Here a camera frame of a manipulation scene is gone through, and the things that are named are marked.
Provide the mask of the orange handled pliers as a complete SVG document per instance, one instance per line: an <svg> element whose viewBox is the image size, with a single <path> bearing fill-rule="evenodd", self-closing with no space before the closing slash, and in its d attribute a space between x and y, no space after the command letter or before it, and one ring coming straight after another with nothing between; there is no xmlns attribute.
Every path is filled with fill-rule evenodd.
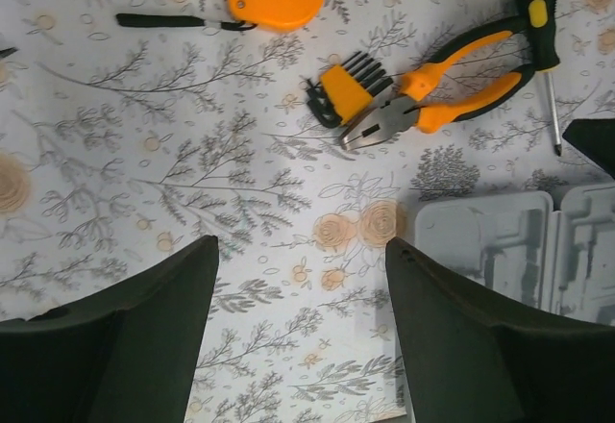
<svg viewBox="0 0 615 423"><path fill-rule="evenodd" d="M411 128L433 134L446 125L471 120L498 108L532 79L533 64L521 64L461 99L454 99L449 89L449 69L481 48L523 33L528 26L527 19L516 15L488 22L451 39L401 78L394 97L357 115L340 136L340 147L354 151L381 144Z"/></svg>

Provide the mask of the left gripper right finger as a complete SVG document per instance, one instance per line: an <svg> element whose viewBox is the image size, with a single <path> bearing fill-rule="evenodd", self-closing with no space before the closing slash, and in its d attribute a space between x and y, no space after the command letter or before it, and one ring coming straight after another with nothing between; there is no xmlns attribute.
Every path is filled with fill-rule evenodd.
<svg viewBox="0 0 615 423"><path fill-rule="evenodd" d="M613 421L613 327L528 307L398 237L385 269L417 421Z"/></svg>

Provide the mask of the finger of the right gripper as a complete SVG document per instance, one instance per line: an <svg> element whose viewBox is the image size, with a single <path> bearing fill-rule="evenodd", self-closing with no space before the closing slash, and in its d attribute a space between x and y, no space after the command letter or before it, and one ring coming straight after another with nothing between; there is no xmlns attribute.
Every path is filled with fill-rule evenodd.
<svg viewBox="0 0 615 423"><path fill-rule="evenodd" d="M563 138L611 178L615 176L615 120L575 119Z"/></svg>

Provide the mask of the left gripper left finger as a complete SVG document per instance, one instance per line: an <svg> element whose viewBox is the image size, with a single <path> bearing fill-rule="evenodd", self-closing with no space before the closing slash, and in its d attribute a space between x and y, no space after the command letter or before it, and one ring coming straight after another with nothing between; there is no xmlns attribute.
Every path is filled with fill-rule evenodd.
<svg viewBox="0 0 615 423"><path fill-rule="evenodd" d="M204 236L88 297L2 322L2 421L183 421L218 265L218 240Z"/></svg>

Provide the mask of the grey plastic tool case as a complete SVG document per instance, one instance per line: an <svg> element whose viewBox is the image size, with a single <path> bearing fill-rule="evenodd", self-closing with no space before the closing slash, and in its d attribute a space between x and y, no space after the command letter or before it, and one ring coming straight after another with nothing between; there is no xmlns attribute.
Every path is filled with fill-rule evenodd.
<svg viewBox="0 0 615 423"><path fill-rule="evenodd" d="M614 186L565 187L433 202L415 246L530 307L614 323Z"/></svg>

